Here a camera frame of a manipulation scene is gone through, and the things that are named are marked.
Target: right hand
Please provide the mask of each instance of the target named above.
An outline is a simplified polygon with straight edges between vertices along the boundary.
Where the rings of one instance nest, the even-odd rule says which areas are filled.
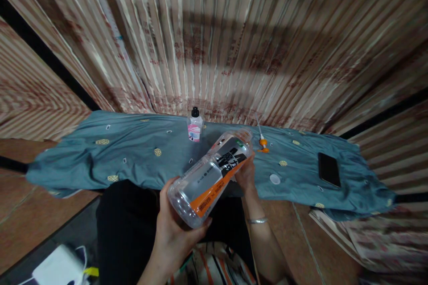
[[[245,161],[242,168],[235,174],[236,181],[241,186],[244,194],[246,194],[248,191],[255,190],[255,166],[253,160],[254,153]]]

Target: pink label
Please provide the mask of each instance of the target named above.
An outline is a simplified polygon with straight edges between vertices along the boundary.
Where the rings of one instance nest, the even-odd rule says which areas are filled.
[[[190,124],[187,126],[187,130],[189,132],[189,139],[194,142],[199,142],[201,129],[198,127],[198,125]]]

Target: orange stripe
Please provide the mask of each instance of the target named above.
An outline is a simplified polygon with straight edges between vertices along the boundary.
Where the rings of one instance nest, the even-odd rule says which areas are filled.
[[[223,274],[226,277],[227,285],[232,285],[232,281],[230,280],[229,274],[227,273],[226,267],[224,266],[224,261],[221,258],[219,258],[218,261],[220,262],[220,266],[222,267]]]
[[[242,167],[246,159],[236,165],[230,172],[221,178],[213,187],[199,195],[194,201],[190,203],[190,207],[196,212],[199,217],[204,216],[205,212],[210,208],[210,205],[221,194],[227,183],[233,175]]]
[[[201,254],[202,261],[204,262],[204,267],[205,267],[205,270],[206,270],[206,274],[208,276],[208,282],[211,285],[214,285],[213,278],[211,277],[211,273],[210,273],[210,270],[208,268],[208,265],[206,264],[206,260],[205,260],[204,254],[202,253],[202,250],[199,250],[199,253]]]
[[[247,274],[248,274],[248,276],[249,276],[249,278],[251,280],[251,283],[254,284],[255,283],[255,279],[253,277],[253,274],[251,274],[250,270],[248,269],[247,264],[245,264],[244,262],[242,262],[242,264],[245,266],[245,270],[246,270],[246,272],[247,272]]]

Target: white charger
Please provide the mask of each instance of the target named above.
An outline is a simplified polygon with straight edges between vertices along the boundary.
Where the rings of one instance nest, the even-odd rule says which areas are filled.
[[[69,250],[65,245],[59,245],[40,265],[33,271],[33,277],[21,284],[34,279],[39,285],[88,285],[89,281],[84,273],[87,264],[85,246],[85,264],[74,252]]]

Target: striped clothing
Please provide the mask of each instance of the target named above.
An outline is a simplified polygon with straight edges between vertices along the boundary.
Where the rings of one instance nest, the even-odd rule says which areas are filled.
[[[245,262],[221,242],[197,244],[183,266],[168,281],[180,284],[257,284]]]

